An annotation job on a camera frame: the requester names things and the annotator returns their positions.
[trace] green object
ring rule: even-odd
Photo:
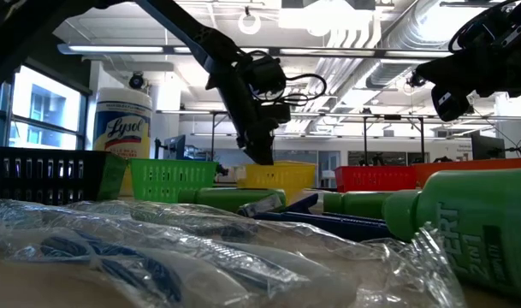
[[[127,160],[107,153],[104,161],[103,179],[98,187],[95,200],[113,200],[120,194],[121,181],[127,167]]]
[[[325,193],[323,210],[328,213],[382,219],[383,201],[390,195],[390,192]]]
[[[181,191],[178,203],[203,204],[235,213],[242,205],[277,194],[285,204],[285,192],[281,189],[203,188]]]
[[[182,190],[212,187],[217,162],[131,159],[133,195],[137,200],[176,203]]]
[[[521,297],[521,169],[441,171],[383,213],[402,240],[431,222],[458,277]]]

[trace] green basket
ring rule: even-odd
[[[217,162],[167,159],[131,159],[134,198],[178,202],[181,190],[212,187]]]

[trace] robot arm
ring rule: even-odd
[[[105,9],[126,0],[21,0],[0,23],[0,85],[24,62],[35,42],[68,17],[91,8]],[[207,88],[217,88],[238,133],[238,146],[259,164],[273,164],[271,131],[290,120],[286,104],[262,106],[258,95],[282,92],[286,76],[278,59],[255,59],[216,29],[203,26],[172,0],[136,0],[144,11],[172,32],[210,74]]]
[[[472,110],[467,96],[485,98],[494,92],[521,95],[521,4],[506,0],[467,22],[451,39],[453,54],[416,67],[409,84],[435,84],[431,92],[443,121],[456,120]],[[457,43],[460,50],[454,50]]]

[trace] monitor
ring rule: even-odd
[[[180,135],[166,139],[163,149],[163,159],[184,159],[184,148],[186,146],[186,135]]]
[[[473,160],[506,158],[505,141],[500,138],[481,136],[481,134],[471,135],[471,148],[473,150]]]

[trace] plastic wrap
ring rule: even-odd
[[[193,204],[0,200],[0,260],[102,273],[141,307],[460,307],[435,236],[354,243]]]

